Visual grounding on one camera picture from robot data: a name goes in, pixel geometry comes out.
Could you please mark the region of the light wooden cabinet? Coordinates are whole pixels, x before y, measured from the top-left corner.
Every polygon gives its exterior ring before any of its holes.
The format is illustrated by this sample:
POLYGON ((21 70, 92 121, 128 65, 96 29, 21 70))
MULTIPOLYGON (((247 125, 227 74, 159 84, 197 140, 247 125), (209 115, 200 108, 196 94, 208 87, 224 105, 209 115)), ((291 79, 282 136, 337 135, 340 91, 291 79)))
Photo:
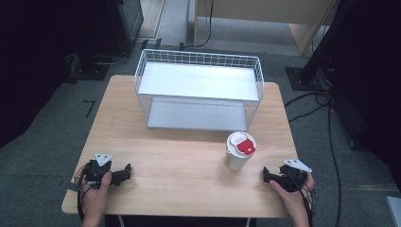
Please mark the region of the light wooden cabinet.
POLYGON ((304 54, 321 26, 329 26, 340 0, 195 0, 194 42, 198 18, 288 24, 300 54, 304 54))

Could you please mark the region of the white cup with red lid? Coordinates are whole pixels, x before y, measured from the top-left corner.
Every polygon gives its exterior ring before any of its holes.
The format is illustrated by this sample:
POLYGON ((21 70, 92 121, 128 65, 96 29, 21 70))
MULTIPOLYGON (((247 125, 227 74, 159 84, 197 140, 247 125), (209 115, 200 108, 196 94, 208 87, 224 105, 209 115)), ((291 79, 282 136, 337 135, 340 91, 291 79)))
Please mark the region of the white cup with red lid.
POLYGON ((254 155, 257 145, 245 131, 236 131, 226 141, 224 164, 232 171, 240 170, 254 155))

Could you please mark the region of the dark curtain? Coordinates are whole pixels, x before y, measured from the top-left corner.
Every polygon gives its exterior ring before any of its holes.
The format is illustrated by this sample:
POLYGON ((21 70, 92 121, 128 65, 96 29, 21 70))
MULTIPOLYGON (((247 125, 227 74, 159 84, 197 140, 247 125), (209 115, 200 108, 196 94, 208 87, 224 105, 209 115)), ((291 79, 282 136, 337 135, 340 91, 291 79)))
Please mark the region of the dark curtain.
POLYGON ((107 0, 0 0, 0 148, 30 126, 71 74, 96 67, 107 0))
POLYGON ((330 31, 332 81, 364 123, 357 137, 401 191, 401 0, 341 0, 330 31))

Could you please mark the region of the white wire shelf rack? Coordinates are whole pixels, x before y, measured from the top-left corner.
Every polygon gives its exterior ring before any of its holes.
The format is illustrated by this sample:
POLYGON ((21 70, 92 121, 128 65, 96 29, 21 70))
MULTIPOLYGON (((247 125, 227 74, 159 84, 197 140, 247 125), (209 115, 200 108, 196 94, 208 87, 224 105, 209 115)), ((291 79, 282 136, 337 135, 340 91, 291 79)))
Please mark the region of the white wire shelf rack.
POLYGON ((150 128, 245 131, 265 85, 254 56, 145 49, 134 89, 150 128))

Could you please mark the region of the person's left hand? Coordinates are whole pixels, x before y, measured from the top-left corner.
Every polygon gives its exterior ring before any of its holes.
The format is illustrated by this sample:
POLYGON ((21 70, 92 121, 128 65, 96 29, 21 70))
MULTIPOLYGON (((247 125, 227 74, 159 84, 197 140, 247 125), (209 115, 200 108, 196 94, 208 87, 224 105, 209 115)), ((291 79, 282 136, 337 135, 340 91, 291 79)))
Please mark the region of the person's left hand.
POLYGON ((110 171, 105 173, 99 189, 94 189, 85 182, 85 176, 82 174, 83 169, 84 166, 81 166, 78 169, 78 171, 74 175, 74 179, 78 180, 82 185, 80 192, 84 218, 103 217, 107 208, 112 173, 110 171))

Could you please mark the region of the black stand with base plate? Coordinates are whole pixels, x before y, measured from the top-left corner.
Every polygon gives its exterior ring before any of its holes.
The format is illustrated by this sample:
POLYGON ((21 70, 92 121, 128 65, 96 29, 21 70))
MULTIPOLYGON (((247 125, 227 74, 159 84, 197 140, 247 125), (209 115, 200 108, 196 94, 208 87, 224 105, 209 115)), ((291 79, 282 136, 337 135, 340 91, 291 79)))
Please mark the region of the black stand with base plate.
POLYGON ((333 14, 331 26, 323 35, 321 42, 313 52, 309 61, 303 68, 287 67, 286 73, 291 88, 296 91, 322 92, 324 90, 318 71, 331 66, 334 62, 334 48, 336 36, 339 35, 341 23, 347 12, 348 0, 333 0, 330 12, 333 14))

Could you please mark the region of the black floor base plate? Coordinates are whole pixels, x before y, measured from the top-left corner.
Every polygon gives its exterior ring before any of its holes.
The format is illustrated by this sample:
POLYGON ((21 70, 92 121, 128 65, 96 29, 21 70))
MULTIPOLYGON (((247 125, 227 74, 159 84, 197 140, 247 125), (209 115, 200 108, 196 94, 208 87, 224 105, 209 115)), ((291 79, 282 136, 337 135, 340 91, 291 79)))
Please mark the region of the black floor base plate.
POLYGON ((77 83, 79 80, 103 81, 109 70, 108 65, 93 64, 88 67, 82 66, 77 54, 70 54, 64 58, 71 69, 70 76, 66 83, 77 83))

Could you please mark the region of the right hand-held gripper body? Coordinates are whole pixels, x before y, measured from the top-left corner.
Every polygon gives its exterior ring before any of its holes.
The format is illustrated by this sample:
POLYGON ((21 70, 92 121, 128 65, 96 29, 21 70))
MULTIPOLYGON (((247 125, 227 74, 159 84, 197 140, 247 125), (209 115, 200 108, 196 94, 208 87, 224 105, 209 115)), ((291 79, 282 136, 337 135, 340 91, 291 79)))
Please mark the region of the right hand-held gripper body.
POLYGON ((298 191, 305 183, 307 174, 312 169, 297 159, 285 159, 280 167, 281 182, 279 183, 287 192, 298 191))

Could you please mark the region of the dark equipment cabinet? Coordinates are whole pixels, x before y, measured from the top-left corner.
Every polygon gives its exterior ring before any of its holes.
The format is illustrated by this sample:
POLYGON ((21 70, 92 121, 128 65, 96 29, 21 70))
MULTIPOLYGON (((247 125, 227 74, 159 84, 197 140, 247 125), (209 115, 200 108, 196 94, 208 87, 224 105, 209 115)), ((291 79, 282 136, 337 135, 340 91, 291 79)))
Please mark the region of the dark equipment cabinet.
POLYGON ((133 49, 144 22, 140 0, 108 0, 113 32, 118 51, 128 54, 133 49))

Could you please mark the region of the pale grey box corner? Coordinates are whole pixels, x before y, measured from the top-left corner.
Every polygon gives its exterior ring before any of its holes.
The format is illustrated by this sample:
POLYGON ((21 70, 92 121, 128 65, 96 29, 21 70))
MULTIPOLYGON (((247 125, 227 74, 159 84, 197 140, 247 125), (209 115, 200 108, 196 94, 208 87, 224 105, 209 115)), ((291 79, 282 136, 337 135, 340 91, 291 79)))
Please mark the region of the pale grey box corner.
POLYGON ((395 227, 401 227, 401 198, 385 197, 395 227))

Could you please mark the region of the person's right hand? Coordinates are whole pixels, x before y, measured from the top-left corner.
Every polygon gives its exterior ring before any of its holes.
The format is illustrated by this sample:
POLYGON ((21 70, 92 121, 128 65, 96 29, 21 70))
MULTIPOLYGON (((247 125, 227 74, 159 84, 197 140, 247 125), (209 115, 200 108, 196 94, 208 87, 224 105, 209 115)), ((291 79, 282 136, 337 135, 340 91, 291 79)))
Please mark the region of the person's right hand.
POLYGON ((307 174, 307 179, 304 186, 302 187, 302 193, 289 193, 278 183, 269 183, 270 187, 278 194, 291 220, 293 220, 294 218, 308 218, 303 196, 307 196, 308 192, 313 188, 314 184, 315 181, 311 173, 307 174))

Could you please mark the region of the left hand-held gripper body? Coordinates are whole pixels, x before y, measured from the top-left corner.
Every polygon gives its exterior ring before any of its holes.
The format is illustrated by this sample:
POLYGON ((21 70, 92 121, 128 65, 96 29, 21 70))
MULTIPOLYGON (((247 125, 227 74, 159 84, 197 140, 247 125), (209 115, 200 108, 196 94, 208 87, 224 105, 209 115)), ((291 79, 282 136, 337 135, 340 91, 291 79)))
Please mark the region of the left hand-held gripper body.
POLYGON ((90 160, 83 170, 85 182, 99 188, 104 174, 111 169, 112 158, 109 154, 95 153, 94 159, 90 160))

